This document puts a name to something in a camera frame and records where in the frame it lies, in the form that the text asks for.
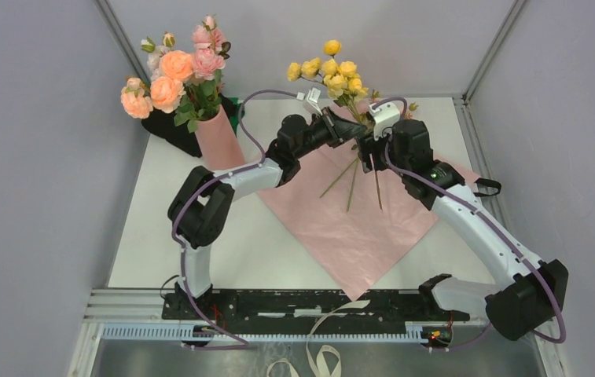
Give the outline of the black ribbon gold lettering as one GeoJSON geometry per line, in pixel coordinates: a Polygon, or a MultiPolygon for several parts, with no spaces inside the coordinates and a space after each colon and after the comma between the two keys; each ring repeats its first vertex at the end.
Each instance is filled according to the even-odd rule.
{"type": "Polygon", "coordinates": [[[479,198],[494,197],[501,193],[502,184],[499,181],[495,181],[488,178],[478,178],[475,181],[475,185],[478,189],[483,191],[475,192],[474,195],[479,198]]]}

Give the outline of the purple wrapping paper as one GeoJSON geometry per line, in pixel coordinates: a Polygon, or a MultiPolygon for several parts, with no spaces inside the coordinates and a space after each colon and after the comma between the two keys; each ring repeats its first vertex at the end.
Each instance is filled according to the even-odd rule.
{"type": "Polygon", "coordinates": [[[263,288],[415,288],[440,273],[488,283],[483,263],[389,171],[365,174],[348,146],[305,157],[297,176],[260,199],[296,240],[264,271],[263,288]]]}

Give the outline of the orange rose stem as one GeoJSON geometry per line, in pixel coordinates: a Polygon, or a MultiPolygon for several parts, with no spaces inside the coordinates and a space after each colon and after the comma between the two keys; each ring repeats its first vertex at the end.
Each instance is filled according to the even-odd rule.
{"type": "Polygon", "coordinates": [[[193,78],[193,55],[181,50],[172,50],[160,59],[160,70],[170,79],[188,82],[193,78]]]}
{"type": "Polygon", "coordinates": [[[139,78],[129,78],[121,89],[120,102],[124,111],[134,119],[147,119],[158,111],[173,115],[175,126],[194,121],[197,111],[185,84],[177,79],[160,76],[151,84],[139,78]]]}

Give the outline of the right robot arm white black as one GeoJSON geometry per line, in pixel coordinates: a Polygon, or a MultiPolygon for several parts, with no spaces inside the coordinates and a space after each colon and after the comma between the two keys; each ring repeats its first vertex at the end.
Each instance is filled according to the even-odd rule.
{"type": "Polygon", "coordinates": [[[481,298],[465,297],[464,291],[472,288],[469,282],[446,278],[434,284],[417,300],[423,318],[438,320],[449,309],[469,304],[482,308],[508,340],[533,333],[547,342],[565,342],[567,267],[528,250],[486,210],[459,171],[434,157],[423,122],[400,120],[378,135],[366,131],[355,142],[364,167],[396,173],[407,193],[455,230],[494,280],[494,288],[481,298]]]}

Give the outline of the pink rose stem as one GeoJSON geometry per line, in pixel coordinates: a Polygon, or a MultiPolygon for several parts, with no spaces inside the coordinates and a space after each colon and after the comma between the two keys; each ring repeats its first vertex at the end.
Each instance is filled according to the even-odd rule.
{"type": "Polygon", "coordinates": [[[222,100],[222,70],[230,58],[231,44],[212,15],[207,15],[192,34],[193,78],[191,99],[197,120],[210,120],[219,113],[222,100]]]}

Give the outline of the pink and yellow flower bouquet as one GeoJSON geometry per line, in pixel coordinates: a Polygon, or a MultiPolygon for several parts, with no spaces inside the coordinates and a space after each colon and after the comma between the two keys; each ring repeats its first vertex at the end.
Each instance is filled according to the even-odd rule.
{"type": "Polygon", "coordinates": [[[355,100],[350,95],[342,95],[341,97],[338,97],[334,100],[334,104],[336,104],[339,108],[343,108],[343,113],[345,115],[350,115],[355,122],[363,124],[367,128],[367,130],[364,134],[364,137],[362,138],[363,149],[360,151],[359,143],[356,143],[351,147],[351,150],[358,151],[357,156],[329,184],[325,191],[320,195],[320,198],[324,197],[346,174],[346,172],[349,171],[349,169],[353,169],[353,177],[351,180],[351,185],[347,199],[346,212],[348,212],[352,204],[352,196],[354,194],[357,169],[358,167],[360,167],[365,173],[368,173],[370,171],[373,172],[378,206],[380,210],[383,210],[378,172],[380,168],[384,167],[384,163],[380,158],[380,146],[376,143],[377,140],[373,138],[375,134],[376,121],[370,115],[370,112],[376,109],[377,104],[379,106],[383,106],[385,103],[390,103],[392,101],[400,101],[403,103],[403,110],[401,110],[401,114],[399,117],[400,119],[412,119],[413,111],[419,108],[419,105],[416,102],[409,104],[407,100],[402,97],[385,98],[381,101],[380,93],[375,90],[372,91],[370,102],[361,98],[355,100]]]}

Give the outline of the yellow flower stem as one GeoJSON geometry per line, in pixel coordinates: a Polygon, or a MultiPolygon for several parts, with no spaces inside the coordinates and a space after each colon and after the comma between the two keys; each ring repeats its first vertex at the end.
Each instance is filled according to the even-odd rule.
{"type": "Polygon", "coordinates": [[[329,57],[327,60],[315,57],[303,63],[292,62],[286,71],[287,80],[295,82],[303,79],[323,85],[328,97],[337,106],[347,109],[355,121],[371,129],[372,121],[365,114],[368,106],[380,99],[380,93],[364,84],[355,62],[346,60],[339,63],[336,60],[341,50],[339,40],[328,40],[323,46],[323,53],[329,57]]]}

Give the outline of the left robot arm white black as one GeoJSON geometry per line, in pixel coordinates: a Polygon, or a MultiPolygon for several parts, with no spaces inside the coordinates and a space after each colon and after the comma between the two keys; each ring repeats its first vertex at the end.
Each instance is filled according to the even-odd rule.
{"type": "Polygon", "coordinates": [[[172,237],[180,246],[180,308],[192,320],[205,318],[211,300],[211,245],[221,235],[234,201],[280,187],[300,170],[300,158],[327,145],[337,148],[362,136],[364,125],[343,119],[329,109],[310,122],[289,115],[260,161],[228,170],[194,168],[168,209],[172,237]]]}

